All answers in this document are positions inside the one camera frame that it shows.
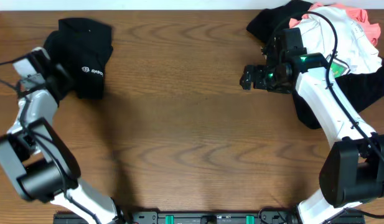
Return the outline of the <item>black polo shirt with logo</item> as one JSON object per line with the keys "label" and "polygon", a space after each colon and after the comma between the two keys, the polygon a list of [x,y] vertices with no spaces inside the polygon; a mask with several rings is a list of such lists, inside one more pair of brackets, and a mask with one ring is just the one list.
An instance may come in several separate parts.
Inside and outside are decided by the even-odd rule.
{"label": "black polo shirt with logo", "polygon": [[74,79],[79,98],[103,98],[105,67],[113,53],[112,34],[108,24],[70,17],[60,19],[58,29],[47,37],[44,49]]}

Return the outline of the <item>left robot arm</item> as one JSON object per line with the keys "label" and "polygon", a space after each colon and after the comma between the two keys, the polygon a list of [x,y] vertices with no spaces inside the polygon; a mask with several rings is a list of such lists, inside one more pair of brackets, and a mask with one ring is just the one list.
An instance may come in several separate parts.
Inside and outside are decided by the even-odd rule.
{"label": "left robot arm", "polygon": [[0,165],[26,201],[64,207],[87,223],[125,223],[114,200],[81,177],[74,155],[52,127],[59,101],[73,78],[59,64],[15,62],[19,112],[0,137]]}

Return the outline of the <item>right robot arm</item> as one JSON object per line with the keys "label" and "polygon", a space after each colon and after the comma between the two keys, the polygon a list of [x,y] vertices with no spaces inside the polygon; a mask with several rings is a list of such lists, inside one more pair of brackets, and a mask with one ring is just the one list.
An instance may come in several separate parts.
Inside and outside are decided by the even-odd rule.
{"label": "right robot arm", "polygon": [[285,223],[347,223],[369,214],[357,207],[384,197],[384,134],[378,134],[342,93],[322,54],[295,55],[266,65],[247,65],[243,89],[294,93],[327,138],[330,152],[319,189],[285,217]]}

